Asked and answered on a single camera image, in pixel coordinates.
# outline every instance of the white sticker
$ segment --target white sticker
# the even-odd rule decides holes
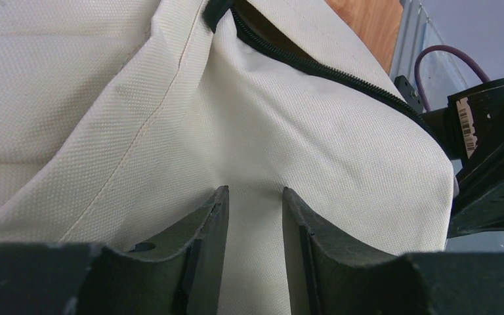
[[[474,135],[474,118],[469,106],[468,98],[461,98],[457,101],[457,112],[459,114],[459,120],[461,121],[461,130],[463,131],[463,138],[465,140],[465,149],[467,150],[467,156],[470,158],[476,149],[476,141],[478,138]]]

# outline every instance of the wire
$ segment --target wire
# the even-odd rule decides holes
[[[455,47],[447,45],[430,46],[420,52],[420,54],[416,58],[416,61],[414,62],[414,81],[416,82],[416,86],[418,87],[418,94],[420,94],[420,99],[422,99],[422,105],[424,105],[424,109],[426,109],[427,112],[429,112],[431,109],[430,104],[428,104],[428,98],[426,98],[426,92],[422,87],[422,80],[420,80],[420,61],[422,61],[422,58],[432,51],[444,51],[446,53],[457,56],[464,63],[466,63],[470,67],[470,69],[472,69],[472,71],[478,76],[478,78],[480,78],[480,80],[482,80],[483,83],[490,82],[490,78],[484,73],[484,70],[482,70],[482,68],[480,68],[480,66],[464,52],[456,49]]]

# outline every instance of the white bag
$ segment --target white bag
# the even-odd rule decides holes
[[[323,0],[249,3],[317,62],[400,98]],[[226,184],[221,314],[290,312],[284,186],[378,249],[442,250],[454,176],[432,137],[251,48],[230,11],[213,33],[207,4],[0,1],[0,241],[128,249]]]

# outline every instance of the textured fabric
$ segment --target textured fabric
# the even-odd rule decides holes
[[[398,95],[322,0],[285,1],[250,2],[316,60]],[[212,34],[206,2],[0,1],[0,240],[128,249],[228,184],[220,314],[289,314],[284,186],[383,251],[443,249],[439,145],[250,49],[229,13]]]

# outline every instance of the black zipper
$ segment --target black zipper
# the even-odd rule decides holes
[[[342,72],[341,70],[328,67],[323,65],[313,59],[304,58],[301,56],[297,56],[296,54],[290,53],[288,51],[284,51],[283,49],[279,49],[258,34],[256,34],[240,17],[240,15],[236,12],[235,9],[231,8],[231,13],[233,14],[233,18],[235,21],[235,25],[237,27],[237,36],[247,45],[254,48],[256,51],[275,59],[277,61],[283,62],[299,70],[300,72],[304,72],[308,75],[313,75],[316,77],[322,77],[324,79],[328,79],[351,89],[357,90],[358,92],[364,93],[383,104],[395,109],[396,111],[404,114],[405,116],[412,119],[416,122],[420,127],[422,127],[430,136],[434,139],[434,133],[430,129],[430,127],[426,124],[424,119],[410,107],[406,102],[398,98],[397,96],[389,93],[388,91],[375,86],[369,82],[364,81],[354,75],[350,75],[348,73]]]

